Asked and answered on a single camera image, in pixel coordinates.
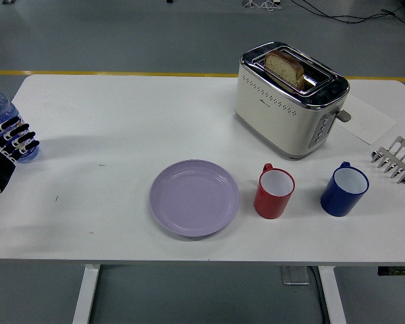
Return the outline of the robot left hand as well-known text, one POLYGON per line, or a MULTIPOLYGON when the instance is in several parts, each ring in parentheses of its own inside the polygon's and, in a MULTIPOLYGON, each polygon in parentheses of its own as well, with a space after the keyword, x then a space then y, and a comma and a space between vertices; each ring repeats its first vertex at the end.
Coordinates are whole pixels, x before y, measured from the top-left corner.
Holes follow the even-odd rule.
POLYGON ((34 136, 18 115, 0 123, 0 194, 11 179, 16 162, 40 144, 34 136))

